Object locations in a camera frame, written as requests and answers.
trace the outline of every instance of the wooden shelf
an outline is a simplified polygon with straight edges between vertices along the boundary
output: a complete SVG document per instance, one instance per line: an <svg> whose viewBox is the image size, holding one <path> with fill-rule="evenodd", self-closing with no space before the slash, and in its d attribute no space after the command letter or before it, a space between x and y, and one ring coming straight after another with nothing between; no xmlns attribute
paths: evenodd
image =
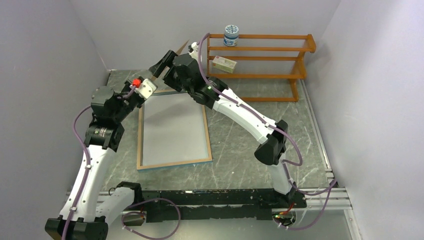
<svg viewBox="0 0 424 240"><path fill-rule="evenodd" d="M222 45L211 46L210 39L224 39L223 34L210 34L207 38L207 75L221 79L287 79L290 83L292 97L242 97L246 102L297 102L299 94L296 86L297 79L307 76L304 56L306 52L314 53L317 46L311 34L308 35L269 35L269 34L240 34L242 39L256 40L281 40L281 43L290 41L302 41L301 46L243 46L239 40L237 46ZM264 73L212 73L210 61L215 58L211 51L236 51L236 52L298 52L297 56L232 56L220 55L220 57L234 61L293 61L293 67L289 74L264 74Z"/></svg>

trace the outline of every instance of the small box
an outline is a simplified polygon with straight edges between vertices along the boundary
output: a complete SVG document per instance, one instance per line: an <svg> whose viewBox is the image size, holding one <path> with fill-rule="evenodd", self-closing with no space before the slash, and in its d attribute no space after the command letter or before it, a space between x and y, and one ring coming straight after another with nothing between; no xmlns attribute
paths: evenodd
<svg viewBox="0 0 424 240"><path fill-rule="evenodd" d="M228 72L228 73L233 73L234 69L236 68L236 61L230 60L230 59L226 59L225 57L221 57L221 56L215 56L215 58L212 60L212 67Z"/></svg>

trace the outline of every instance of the gray wall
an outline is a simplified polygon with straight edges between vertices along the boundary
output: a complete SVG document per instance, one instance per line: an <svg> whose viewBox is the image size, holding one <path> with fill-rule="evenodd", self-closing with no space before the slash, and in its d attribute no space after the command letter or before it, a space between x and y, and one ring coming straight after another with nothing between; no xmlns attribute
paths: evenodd
<svg viewBox="0 0 424 240"><path fill-rule="evenodd" d="M68 0L0 2L0 239L48 238L81 164L71 122L107 76Z"/></svg>
<svg viewBox="0 0 424 240"><path fill-rule="evenodd" d="M307 66L365 240L424 236L423 11L420 0L342 0Z"/></svg>
<svg viewBox="0 0 424 240"><path fill-rule="evenodd" d="M182 43L235 24L242 34L313 34L340 0L71 0L108 69L147 69Z"/></svg>

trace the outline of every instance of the gray marble surface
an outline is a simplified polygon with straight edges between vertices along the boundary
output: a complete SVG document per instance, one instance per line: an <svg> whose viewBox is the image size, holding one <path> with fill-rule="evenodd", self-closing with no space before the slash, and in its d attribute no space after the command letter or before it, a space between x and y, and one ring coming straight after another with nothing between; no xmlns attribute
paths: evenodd
<svg viewBox="0 0 424 240"><path fill-rule="evenodd" d="M150 77L147 71L114 70L108 86L122 89L126 79L138 76ZM225 79L240 97L291 96L288 81L282 79ZM160 80L159 89L166 89ZM288 123L288 133L297 142L304 164L290 166L291 177L302 188L328 186L323 159L311 122L305 93L299 86L299 102L249 102L260 113L276 121ZM204 190L270 188L271 177L267 167L254 157L258 147L255 139L241 126L225 115L206 108L212 163L152 169L138 172L137 139L138 114L135 110L122 122L125 128L119 149L104 179L103 191L115 187L121 181L138 182L149 190ZM286 157L299 161L293 146L287 143Z"/></svg>

